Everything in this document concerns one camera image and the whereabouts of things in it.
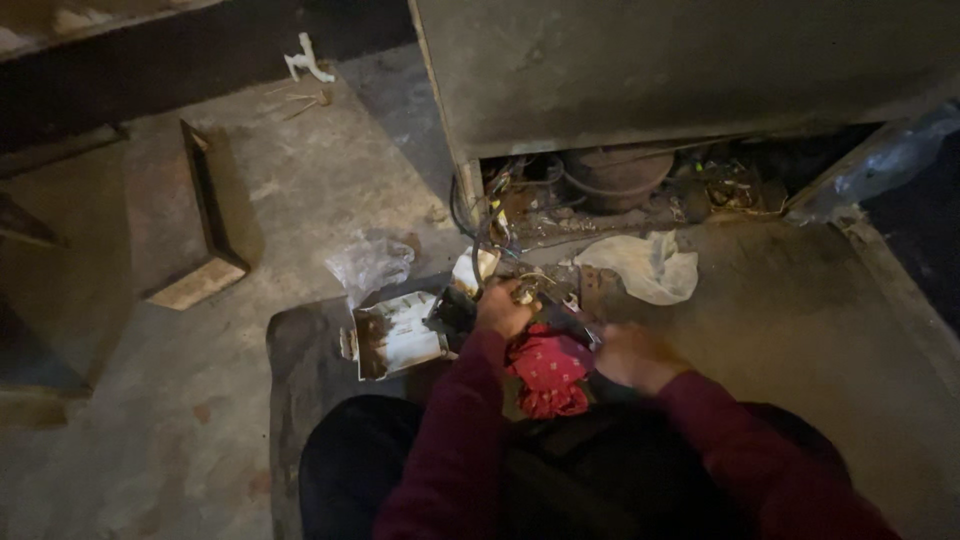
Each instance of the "maroon sleeve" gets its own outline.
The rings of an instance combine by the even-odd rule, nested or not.
[[[744,409],[723,386],[679,375],[658,398],[760,538],[899,538],[869,503]]]
[[[437,381],[374,538],[494,538],[505,351],[499,333],[475,331]]]

